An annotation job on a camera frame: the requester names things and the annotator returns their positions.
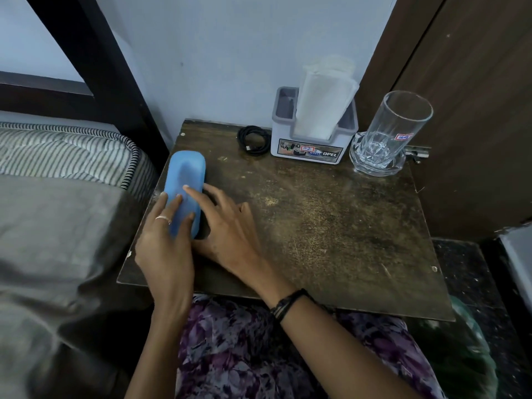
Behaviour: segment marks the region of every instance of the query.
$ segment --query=purple floral pants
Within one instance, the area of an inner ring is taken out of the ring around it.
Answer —
[[[422,396],[445,397],[401,319],[346,311],[332,315]],[[178,398],[327,398],[272,315],[259,305],[195,295],[179,357]]]

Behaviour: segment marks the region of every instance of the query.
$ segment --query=sticker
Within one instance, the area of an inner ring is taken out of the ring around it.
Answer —
[[[343,148],[332,146],[320,146],[317,144],[299,144],[294,140],[279,140],[277,153],[281,155],[292,155],[303,157],[308,160],[319,160],[336,162],[342,154]]]
[[[404,141],[404,140],[408,140],[410,137],[412,137],[414,135],[414,133],[410,133],[410,134],[398,134],[395,136],[395,139],[398,140],[398,141]]]

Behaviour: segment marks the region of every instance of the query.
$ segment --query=tissue holder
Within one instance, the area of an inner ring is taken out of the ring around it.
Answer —
[[[299,88],[291,86],[282,86],[277,90],[272,114],[271,155],[338,164],[359,129],[355,101],[349,105],[329,140],[302,137],[294,134],[298,91]]]

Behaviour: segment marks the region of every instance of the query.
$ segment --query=tabletop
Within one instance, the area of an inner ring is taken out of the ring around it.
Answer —
[[[454,320],[449,295],[416,189],[406,165],[392,177],[338,165],[238,148],[239,127],[186,120],[172,153],[195,150],[206,160],[205,181],[237,203],[251,205],[263,252],[323,305],[350,310]],[[156,189],[164,189],[168,162]],[[146,210],[149,212],[153,201]],[[119,283],[143,285],[134,246]],[[198,237],[208,233],[202,216]],[[198,292],[256,297],[233,275],[195,256]]]

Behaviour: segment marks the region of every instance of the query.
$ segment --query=silver ring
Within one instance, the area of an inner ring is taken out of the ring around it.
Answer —
[[[166,217],[165,215],[159,215],[157,217],[155,217],[155,219],[158,219],[158,218],[162,218],[166,221],[168,221],[168,225],[170,225],[172,223],[172,220],[170,220],[168,217]]]

